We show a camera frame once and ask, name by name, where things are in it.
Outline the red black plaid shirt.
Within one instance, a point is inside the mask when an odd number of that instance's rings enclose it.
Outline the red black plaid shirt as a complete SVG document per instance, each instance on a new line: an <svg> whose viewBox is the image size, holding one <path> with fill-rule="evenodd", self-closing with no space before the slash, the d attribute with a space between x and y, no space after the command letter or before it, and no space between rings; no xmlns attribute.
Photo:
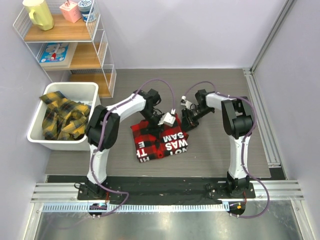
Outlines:
<svg viewBox="0 0 320 240"><path fill-rule="evenodd" d="M140 163L187 152L189 135L181 129L181 120L178 115L175 115L173 126L164 124L163 127L164 129L157 136L148 132L149 122L146 120L141 120L130 127L136 158Z"/></svg>

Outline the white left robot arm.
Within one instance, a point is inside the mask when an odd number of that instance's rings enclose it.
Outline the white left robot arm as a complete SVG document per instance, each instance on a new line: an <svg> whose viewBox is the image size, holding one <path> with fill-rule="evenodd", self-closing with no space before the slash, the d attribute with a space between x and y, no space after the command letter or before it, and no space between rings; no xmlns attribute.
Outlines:
<svg viewBox="0 0 320 240"><path fill-rule="evenodd" d="M163 114L155 110L160 102L161 97L156 90L136 90L114 105L94 108L85 130L90 147L89 172L84 184L78 188L79 200L100 200L106 195L108 155L117 140L121 121L139 112L146 120L146 130L142 132L160 136L164 130L164 126L159 125Z"/></svg>

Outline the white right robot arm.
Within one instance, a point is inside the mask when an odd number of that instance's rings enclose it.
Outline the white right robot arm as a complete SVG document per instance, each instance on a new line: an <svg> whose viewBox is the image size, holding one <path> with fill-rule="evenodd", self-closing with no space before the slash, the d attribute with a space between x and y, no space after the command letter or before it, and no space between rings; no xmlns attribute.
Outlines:
<svg viewBox="0 0 320 240"><path fill-rule="evenodd" d="M181 129L191 131L199 125L199 119L215 110L222 113L222 123L230 142L230 164L224 190L233 198L240 198L250 188L250 175L247 167L248 148L253 130L257 125L251 102L246 97L224 95L219 92L196 92L197 104L181 97Z"/></svg>

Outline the yellow plaid shirt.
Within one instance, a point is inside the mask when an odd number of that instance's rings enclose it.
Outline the yellow plaid shirt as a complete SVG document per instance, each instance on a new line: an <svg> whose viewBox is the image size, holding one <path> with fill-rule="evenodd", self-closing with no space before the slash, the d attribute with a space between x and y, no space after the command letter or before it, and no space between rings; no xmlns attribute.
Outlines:
<svg viewBox="0 0 320 240"><path fill-rule="evenodd" d="M78 141L85 136L91 106L68 99L62 92L44 94L40 100L47 108L42 134L48 141Z"/></svg>

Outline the white plastic bin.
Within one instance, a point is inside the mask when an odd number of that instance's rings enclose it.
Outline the white plastic bin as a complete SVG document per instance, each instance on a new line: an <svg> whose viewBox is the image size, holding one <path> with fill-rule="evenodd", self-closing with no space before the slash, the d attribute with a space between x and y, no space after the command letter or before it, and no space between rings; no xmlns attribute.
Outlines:
<svg viewBox="0 0 320 240"><path fill-rule="evenodd" d="M54 82L43 95L27 133L31 143L50 150L89 151L85 135L93 110L100 105L94 82Z"/></svg>

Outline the blue white picture book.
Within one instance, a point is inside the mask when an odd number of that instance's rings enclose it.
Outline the blue white picture book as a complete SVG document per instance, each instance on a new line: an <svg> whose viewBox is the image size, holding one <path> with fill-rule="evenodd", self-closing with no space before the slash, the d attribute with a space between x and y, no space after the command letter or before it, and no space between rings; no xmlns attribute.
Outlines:
<svg viewBox="0 0 320 240"><path fill-rule="evenodd" d="M43 68L66 67L70 64L70 44L67 42L53 42L45 46L39 64Z"/></svg>

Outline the blue white patterned cup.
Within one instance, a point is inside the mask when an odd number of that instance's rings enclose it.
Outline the blue white patterned cup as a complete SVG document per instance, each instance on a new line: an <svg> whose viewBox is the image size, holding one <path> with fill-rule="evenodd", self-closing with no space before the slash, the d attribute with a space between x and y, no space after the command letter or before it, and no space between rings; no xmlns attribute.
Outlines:
<svg viewBox="0 0 320 240"><path fill-rule="evenodd" d="M77 6L85 23L90 23L96 20L92 0L80 0L77 3Z"/></svg>

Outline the pink box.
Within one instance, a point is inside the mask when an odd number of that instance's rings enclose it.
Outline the pink box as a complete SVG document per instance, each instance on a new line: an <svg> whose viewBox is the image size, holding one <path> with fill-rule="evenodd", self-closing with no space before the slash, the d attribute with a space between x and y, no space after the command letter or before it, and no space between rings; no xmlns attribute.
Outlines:
<svg viewBox="0 0 320 240"><path fill-rule="evenodd" d="M66 0L59 7L59 9L63 17L71 23L76 23L78 20L82 18L81 12L78 8L78 4L72 0Z"/></svg>

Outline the yellow pitcher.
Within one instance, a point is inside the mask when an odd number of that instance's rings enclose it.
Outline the yellow pitcher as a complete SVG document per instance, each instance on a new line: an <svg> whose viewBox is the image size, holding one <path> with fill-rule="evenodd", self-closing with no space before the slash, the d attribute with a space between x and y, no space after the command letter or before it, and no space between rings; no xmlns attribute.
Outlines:
<svg viewBox="0 0 320 240"><path fill-rule="evenodd" d="M23 0L22 4L31 22L42 31L54 27L54 19L45 0Z"/></svg>

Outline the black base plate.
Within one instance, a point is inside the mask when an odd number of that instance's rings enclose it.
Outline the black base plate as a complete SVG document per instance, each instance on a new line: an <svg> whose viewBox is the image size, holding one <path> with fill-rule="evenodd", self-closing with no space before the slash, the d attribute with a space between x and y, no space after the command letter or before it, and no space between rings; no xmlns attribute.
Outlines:
<svg viewBox="0 0 320 240"><path fill-rule="evenodd" d="M254 199L252 183L229 192L224 178L109 176L102 184L76 182L78 200L118 205L210 205L222 200Z"/></svg>

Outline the slotted aluminium rail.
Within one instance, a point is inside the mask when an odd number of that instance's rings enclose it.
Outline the slotted aluminium rail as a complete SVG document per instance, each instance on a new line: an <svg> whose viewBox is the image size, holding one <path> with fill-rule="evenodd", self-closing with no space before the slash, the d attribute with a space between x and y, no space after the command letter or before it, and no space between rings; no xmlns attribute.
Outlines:
<svg viewBox="0 0 320 240"><path fill-rule="evenodd" d="M176 213L176 212L228 212L229 203L206 205L132 205L124 204L118 207L110 203L45 203L42 207L44 213Z"/></svg>

